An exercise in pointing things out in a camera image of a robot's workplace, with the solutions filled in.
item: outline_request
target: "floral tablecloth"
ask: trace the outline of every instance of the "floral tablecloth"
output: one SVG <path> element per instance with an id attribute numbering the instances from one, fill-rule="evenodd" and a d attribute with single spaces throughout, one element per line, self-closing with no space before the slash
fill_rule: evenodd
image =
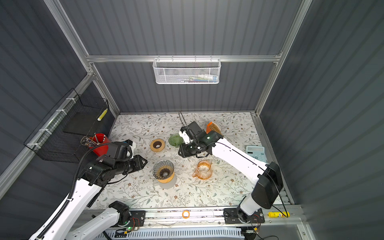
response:
<path id="1" fill-rule="evenodd" d="M 245 151 L 247 145 L 261 146 L 250 113 L 193 113 L 183 114 L 189 124 L 196 121 L 203 129 L 211 121 L 217 123 L 222 134 L 233 145 Z M 243 197 L 252 191 L 250 181 L 237 169 L 220 158 L 209 156 L 213 174 L 207 180 L 193 178 L 192 173 L 202 159 L 182 158 L 178 148 L 168 143 L 172 134 L 179 132 L 182 123 L 178 114 L 134 114 L 119 115 L 109 139 L 124 141 L 131 139 L 137 146 L 134 154 L 148 160 L 141 171 L 129 174 L 124 180 L 108 185 L 100 194 L 91 209 L 105 209 L 116 200 L 126 203 L 130 208 L 160 207 L 205 207 L 238 205 Z M 151 151 L 149 145 L 154 139 L 166 143 L 161 152 Z M 175 166 L 177 181 L 171 189 L 153 186 L 156 179 L 152 167 L 160 160 L 167 159 Z M 118 175 L 112 181 L 121 179 Z"/>

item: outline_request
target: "black wire basket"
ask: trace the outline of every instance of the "black wire basket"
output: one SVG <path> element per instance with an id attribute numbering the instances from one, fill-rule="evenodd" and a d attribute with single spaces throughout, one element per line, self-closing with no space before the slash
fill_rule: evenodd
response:
<path id="1" fill-rule="evenodd" d="M 76 95 L 63 109 L 56 111 L 58 113 L 44 129 L 40 129 L 40 123 L 24 142 L 43 160 L 78 163 L 89 150 L 81 140 L 92 138 L 96 133 L 107 136 L 114 122 L 104 98 Z M 90 153 L 87 158 L 96 159 L 97 155 Z"/>

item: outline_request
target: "gray wall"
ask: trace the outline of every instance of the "gray wall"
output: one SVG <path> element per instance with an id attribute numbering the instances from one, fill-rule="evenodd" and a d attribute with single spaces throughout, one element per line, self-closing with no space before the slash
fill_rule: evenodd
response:
<path id="1" fill-rule="evenodd" d="M 0 1 L 0 173 L 86 72 L 43 1 Z M 75 164 L 34 157 L 0 200 L 0 239 L 27 239 L 70 188 Z"/>
<path id="2" fill-rule="evenodd" d="M 300 0 L 61 1 L 90 55 L 274 55 Z M 121 112 L 253 110 L 272 63 L 223 63 L 220 83 L 158 85 L 150 63 L 96 63 Z"/>
<path id="3" fill-rule="evenodd" d="M 222 63 L 218 84 L 157 84 L 152 63 L 95 63 L 121 112 L 254 110 L 273 63 Z"/>
<path id="4" fill-rule="evenodd" d="M 0 1 L 0 173 L 86 72 L 43 1 Z"/>
<path id="5" fill-rule="evenodd" d="M 317 239 L 383 239 L 384 1 L 314 1 L 261 118 Z"/>

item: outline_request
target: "light blue calculator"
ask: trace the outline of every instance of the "light blue calculator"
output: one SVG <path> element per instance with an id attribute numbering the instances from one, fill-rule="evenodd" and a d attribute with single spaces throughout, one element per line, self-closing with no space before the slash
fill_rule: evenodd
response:
<path id="1" fill-rule="evenodd" d="M 247 146 L 245 152 L 254 159 L 267 163 L 264 147 L 249 145 Z"/>

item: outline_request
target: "green glass bowl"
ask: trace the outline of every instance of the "green glass bowl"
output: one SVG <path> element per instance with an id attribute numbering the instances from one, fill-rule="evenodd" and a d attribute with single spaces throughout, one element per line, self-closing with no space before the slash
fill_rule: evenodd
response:
<path id="1" fill-rule="evenodd" d="M 173 134 L 169 137 L 168 142 L 171 146 L 179 147 L 184 140 L 179 134 Z"/>

